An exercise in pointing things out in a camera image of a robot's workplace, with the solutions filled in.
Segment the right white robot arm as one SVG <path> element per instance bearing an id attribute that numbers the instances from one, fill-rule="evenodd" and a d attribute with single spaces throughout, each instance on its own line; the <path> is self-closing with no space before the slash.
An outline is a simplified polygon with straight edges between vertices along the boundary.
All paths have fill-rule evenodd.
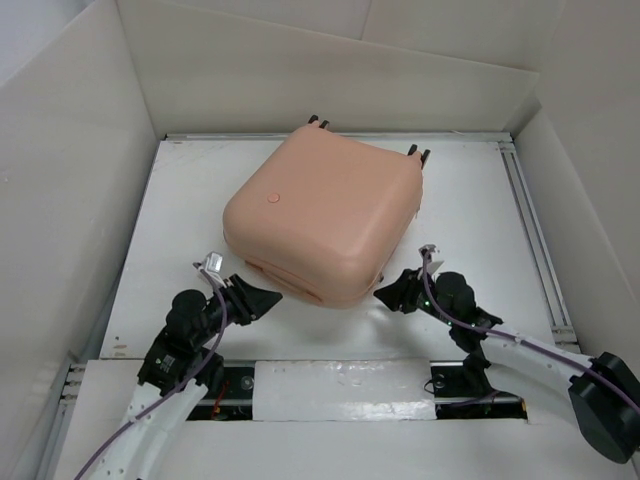
<path id="1" fill-rule="evenodd" d="M 406 269 L 374 292 L 389 310 L 422 311 L 445 323 L 467 356 L 462 381 L 537 403 L 576 427 L 606 459 L 627 463 L 639 449 L 639 380 L 618 356 L 576 354 L 508 328 L 476 303 L 460 273 Z"/>

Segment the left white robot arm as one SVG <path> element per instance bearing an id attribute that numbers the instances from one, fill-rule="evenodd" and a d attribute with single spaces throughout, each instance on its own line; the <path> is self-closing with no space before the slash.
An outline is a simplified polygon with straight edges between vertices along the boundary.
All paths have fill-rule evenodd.
<path id="1" fill-rule="evenodd" d="M 282 299 L 240 276 L 203 276 L 212 296 L 189 289 L 171 303 L 152 342 L 118 429 L 91 455 L 77 479 L 154 479 L 197 404 L 224 388 L 224 358 L 217 353 L 226 328 L 247 326 Z"/>

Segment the pink hard-shell suitcase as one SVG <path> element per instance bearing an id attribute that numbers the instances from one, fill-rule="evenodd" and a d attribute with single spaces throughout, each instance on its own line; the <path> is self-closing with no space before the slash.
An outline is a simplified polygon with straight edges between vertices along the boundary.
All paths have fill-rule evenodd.
<path id="1" fill-rule="evenodd" d="M 427 149 L 375 147 L 311 116 L 225 206 L 230 250 L 308 302 L 359 303 L 380 282 L 423 198 Z"/>

